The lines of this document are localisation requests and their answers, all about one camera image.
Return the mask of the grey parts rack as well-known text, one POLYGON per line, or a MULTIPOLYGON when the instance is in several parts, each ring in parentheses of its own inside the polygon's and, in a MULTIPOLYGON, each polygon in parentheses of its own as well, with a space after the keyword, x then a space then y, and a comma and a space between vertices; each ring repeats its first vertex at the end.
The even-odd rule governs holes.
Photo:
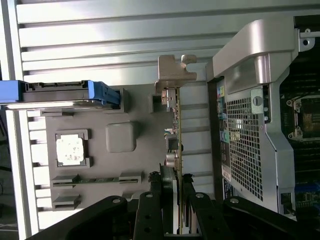
POLYGON ((161 96, 151 84, 120 86, 118 90, 120 109, 80 110, 45 119, 53 211, 84 209, 108 196, 146 191, 149 173, 165 161, 165 131, 173 126, 173 116, 161 104, 161 96), (56 141, 61 135, 83 139, 81 165, 58 166, 56 141), (141 176, 141 182, 52 185, 57 176, 76 175, 84 179, 141 176))

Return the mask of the open black PC case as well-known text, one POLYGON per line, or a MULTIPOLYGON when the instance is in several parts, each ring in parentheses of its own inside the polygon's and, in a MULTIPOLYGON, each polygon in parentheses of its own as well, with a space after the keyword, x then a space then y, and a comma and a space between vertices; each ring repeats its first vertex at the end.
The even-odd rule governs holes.
POLYGON ((206 65, 206 77, 224 194, 314 221, 320 211, 296 211, 294 151, 281 128, 280 85, 301 57, 320 60, 320 14, 245 25, 206 65))

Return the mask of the green motherboard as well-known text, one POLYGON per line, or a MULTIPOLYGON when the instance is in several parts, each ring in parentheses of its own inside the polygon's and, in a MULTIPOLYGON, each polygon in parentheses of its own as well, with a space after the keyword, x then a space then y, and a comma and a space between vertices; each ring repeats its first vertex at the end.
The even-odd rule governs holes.
POLYGON ((287 101, 298 96, 320 95, 320 60, 298 57, 280 84, 281 131, 293 149, 295 207, 297 213, 320 211, 320 141, 295 141, 288 138, 294 129, 293 109, 287 101))

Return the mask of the silver CPU chip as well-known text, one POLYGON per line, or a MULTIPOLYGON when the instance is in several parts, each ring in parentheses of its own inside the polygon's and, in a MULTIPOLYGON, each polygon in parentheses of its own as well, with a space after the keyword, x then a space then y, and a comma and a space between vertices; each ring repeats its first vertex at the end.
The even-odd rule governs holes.
POLYGON ((59 167, 80 166, 85 160, 84 140, 77 134, 61 135, 56 140, 59 167))

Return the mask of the CPU socket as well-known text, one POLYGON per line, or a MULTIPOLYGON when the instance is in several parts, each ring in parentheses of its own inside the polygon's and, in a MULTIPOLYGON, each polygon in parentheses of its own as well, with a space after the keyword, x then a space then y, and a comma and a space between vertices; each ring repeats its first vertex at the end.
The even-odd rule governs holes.
POLYGON ((320 95, 297 96, 286 103, 293 109, 292 141, 320 141, 320 95))

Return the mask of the green RAM stick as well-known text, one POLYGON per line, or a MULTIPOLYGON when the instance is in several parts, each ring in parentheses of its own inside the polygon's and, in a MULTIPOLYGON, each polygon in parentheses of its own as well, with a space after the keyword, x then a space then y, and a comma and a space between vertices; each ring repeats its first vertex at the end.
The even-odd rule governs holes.
POLYGON ((140 183, 141 176, 121 175, 119 177, 95 177, 95 178, 82 178, 79 174, 56 176, 51 180, 53 187, 75 187, 76 185, 88 185, 88 184, 131 184, 140 183))

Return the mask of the hard disk in blue caddy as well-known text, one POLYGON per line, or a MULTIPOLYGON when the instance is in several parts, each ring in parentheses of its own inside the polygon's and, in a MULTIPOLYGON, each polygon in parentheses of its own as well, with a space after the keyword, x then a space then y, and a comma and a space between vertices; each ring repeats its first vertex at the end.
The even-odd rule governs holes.
POLYGON ((25 82, 0 81, 0 109, 119 109, 121 95, 101 81, 25 82))

